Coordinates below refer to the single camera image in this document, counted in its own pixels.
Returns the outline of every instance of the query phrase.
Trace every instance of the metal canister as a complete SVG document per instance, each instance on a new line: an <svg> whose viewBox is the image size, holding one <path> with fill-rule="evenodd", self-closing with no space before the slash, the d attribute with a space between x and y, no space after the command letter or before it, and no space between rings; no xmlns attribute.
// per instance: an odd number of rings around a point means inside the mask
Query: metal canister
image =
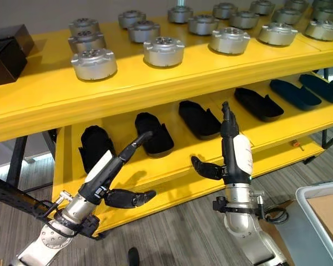
<svg viewBox="0 0 333 266"><path fill-rule="evenodd" d="M281 9L278 9L274 12L273 16L271 17L271 20L273 22L279 22L279 23L286 23L288 25L296 24L300 18L302 13L298 11L297 9L284 7Z"/></svg>
<svg viewBox="0 0 333 266"><path fill-rule="evenodd" d="M188 30L197 35L211 35L217 29L219 20L211 15L197 15L189 18Z"/></svg>
<svg viewBox="0 0 333 266"><path fill-rule="evenodd" d="M258 21L258 14L252 11L240 11L231 15L229 24L239 29L251 29L257 25Z"/></svg>
<svg viewBox="0 0 333 266"><path fill-rule="evenodd" d="M319 7L331 7L333 6L333 0L314 0L312 6L314 9Z"/></svg>
<svg viewBox="0 0 333 266"><path fill-rule="evenodd" d="M209 47L219 53L242 54L250 40L249 34L241 29L227 27L212 32Z"/></svg>
<svg viewBox="0 0 333 266"><path fill-rule="evenodd" d="M104 34L101 32L92 33L89 30L78 32L76 36L69 37L68 43L74 54L86 50L106 48Z"/></svg>
<svg viewBox="0 0 333 266"><path fill-rule="evenodd" d="M73 55L71 60L79 79L105 79L117 71L115 55L107 49L93 49Z"/></svg>
<svg viewBox="0 0 333 266"><path fill-rule="evenodd" d="M137 21L144 21L146 18L145 13L138 10L128 10L118 15L118 24L122 29L127 29Z"/></svg>
<svg viewBox="0 0 333 266"><path fill-rule="evenodd" d="M317 21L333 21L333 6L319 7L313 10L312 18Z"/></svg>
<svg viewBox="0 0 333 266"><path fill-rule="evenodd" d="M300 12L304 12L309 3L306 0L287 0L285 2L285 7L296 9Z"/></svg>
<svg viewBox="0 0 333 266"><path fill-rule="evenodd" d="M310 21L305 35L317 40L333 41L333 21Z"/></svg>
<svg viewBox="0 0 333 266"><path fill-rule="evenodd" d="M183 61L185 45L171 37L144 42L144 61L156 67L171 67Z"/></svg>
<svg viewBox="0 0 333 266"><path fill-rule="evenodd" d="M137 21L128 27L128 38L131 42L144 43L160 36L160 25L153 21Z"/></svg>
<svg viewBox="0 0 333 266"><path fill-rule="evenodd" d="M168 21L172 23L187 23L193 13L193 10L188 6L175 6L168 10Z"/></svg>
<svg viewBox="0 0 333 266"><path fill-rule="evenodd" d="M297 30L284 23L272 22L264 25L258 35L258 40L270 45L288 46L297 34Z"/></svg>
<svg viewBox="0 0 333 266"><path fill-rule="evenodd" d="M232 3L219 3L213 6L212 15L219 19L228 19L232 14L237 12L238 7Z"/></svg>
<svg viewBox="0 0 333 266"><path fill-rule="evenodd" d="M273 12L275 4L268 0L257 0L250 4L249 10L259 15L269 15Z"/></svg>
<svg viewBox="0 0 333 266"><path fill-rule="evenodd" d="M87 30L92 33L100 31L99 22L96 19L91 18L78 18L69 23L69 29L72 33L72 36Z"/></svg>

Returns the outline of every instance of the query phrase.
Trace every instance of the gray floor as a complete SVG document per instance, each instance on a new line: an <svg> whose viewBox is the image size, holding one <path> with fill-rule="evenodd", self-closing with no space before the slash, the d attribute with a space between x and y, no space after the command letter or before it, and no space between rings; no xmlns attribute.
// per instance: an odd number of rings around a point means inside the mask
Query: gray floor
<svg viewBox="0 0 333 266"><path fill-rule="evenodd" d="M320 134L313 135L320 141ZM333 137L333 129L328 138ZM53 160L46 159L22 170L20 189L53 178ZM333 180L333 146L309 165L292 166L253 180L266 192L266 205L293 199L298 187ZM141 265L251 265L224 230L220 214L211 202L223 191L181 204L110 231L103 241L77 237L53 265L126 265L127 251L139 249ZM32 193L50 199L51 188ZM41 230L33 217L0 203L0 258L8 263Z"/></svg>

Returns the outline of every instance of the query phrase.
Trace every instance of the shelf board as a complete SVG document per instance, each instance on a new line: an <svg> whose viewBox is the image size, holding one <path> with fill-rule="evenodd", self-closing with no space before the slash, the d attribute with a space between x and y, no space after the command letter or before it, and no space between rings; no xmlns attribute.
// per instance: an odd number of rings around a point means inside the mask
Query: shelf board
<svg viewBox="0 0 333 266"><path fill-rule="evenodd" d="M286 77L285 80L295 81L298 75ZM267 83L255 83L247 86L258 90L261 94L269 93ZM261 122L252 117L233 97L233 90L222 93L198 96L190 100L199 103L203 108L210 108L212 113L222 121L221 103L228 100L235 113L241 132L252 144L256 155L259 151L289 142L301 136L309 135L325 127L333 125L333 104L325 101L313 111L303 112L271 94L284 110L285 114L274 122ZM54 174L53 198L62 190L74 194L86 177L78 147L80 137L90 125L99 125L106 129L114 142L115 149L120 152L136 136L134 120L139 112L147 111L166 124L175 142L173 152L160 159L149 158L143 149L139 149L126 164L119 177L113 182L114 187L128 190L146 190L160 183L186 176L193 172L190 158L199 156L202 160L222 163L221 138L200 141L192 135L178 114L179 102L159 105L145 110L95 119L89 122L66 126L59 131L56 150L56 168Z"/></svg>
<svg viewBox="0 0 333 266"><path fill-rule="evenodd" d="M305 151L301 151L298 147L294 148L290 144L282 144L276 148L256 153L253 157L253 177L301 161L310 156L317 156L323 152L323 149L309 137L301 138L299 141ZM115 209L102 203L95 212L95 215L100 219L100 226L95 233L109 230L222 188L224 188L223 181L202 178L195 172L190 172L186 176L152 187L152 189L156 190L157 196L141 207Z"/></svg>
<svg viewBox="0 0 333 266"><path fill-rule="evenodd" d="M256 31L268 19L262 17L259 26L249 31L252 38L244 54L226 56L211 52L210 37L189 34L187 25L153 18L163 35L186 44L183 62L169 69L143 63L142 45L130 43L127 31L117 23L101 24L108 47L117 57L118 72L95 82L76 78L70 65L69 30L34 35L36 47L21 77L0 86L0 141L312 68L333 67L333 42L298 35L289 47L259 43L254 38Z"/></svg>
<svg viewBox="0 0 333 266"><path fill-rule="evenodd" d="M288 81L300 88L302 85L298 81L299 76L286 76L282 77L281 80ZM249 138L254 146L253 152L268 149L269 147L285 143L297 137L307 136L333 126L332 103L319 97L322 103L316 109L302 111L273 92L269 87L269 83L270 81L267 80L245 85L243 88L253 89L262 96L268 94L272 100L284 109L284 114L273 122L262 122L253 117L233 97L234 90L221 91L210 95L219 107L221 107L225 99L228 99L242 133Z"/></svg>

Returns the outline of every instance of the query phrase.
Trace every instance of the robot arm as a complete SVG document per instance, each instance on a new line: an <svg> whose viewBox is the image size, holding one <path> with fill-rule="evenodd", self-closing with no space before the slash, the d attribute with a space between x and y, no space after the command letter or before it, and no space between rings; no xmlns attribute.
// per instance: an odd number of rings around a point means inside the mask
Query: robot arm
<svg viewBox="0 0 333 266"><path fill-rule="evenodd" d="M107 206L114 208L135 208L150 201L155 191L134 193L127 190L113 189L110 185L122 166L129 161L136 149L152 137L152 132L146 132L128 145L117 157L107 151L89 172L84 184L78 193L72 197L68 192L62 191L59 198L43 215L49 215L56 210L54 219L46 223L39 237L11 262L12 266L44 266L57 256L82 229L85 222L96 219L96 226L91 229L93 233L98 226L98 218L92 213L95 208L105 200ZM64 201L69 204L63 210L58 206Z"/></svg>
<svg viewBox="0 0 333 266"><path fill-rule="evenodd" d="M264 193L250 188L253 171L250 142L239 134L235 115L227 102L223 103L222 111L221 145L225 166L204 163L195 156L191 162L201 176L223 179L226 196L218 197L213 202L213 209L225 213L227 231L253 265L287 265L276 243L259 226L258 217L265 218Z"/></svg>

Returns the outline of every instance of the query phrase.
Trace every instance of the small screwdriver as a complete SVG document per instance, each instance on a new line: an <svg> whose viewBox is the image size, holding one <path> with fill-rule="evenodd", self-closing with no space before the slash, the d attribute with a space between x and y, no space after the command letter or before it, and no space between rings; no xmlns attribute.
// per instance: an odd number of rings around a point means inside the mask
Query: small screwdriver
<svg viewBox="0 0 333 266"><path fill-rule="evenodd" d="M305 151L304 148L302 148L301 144L297 140L292 140L291 145L293 147L300 147L301 151Z"/></svg>

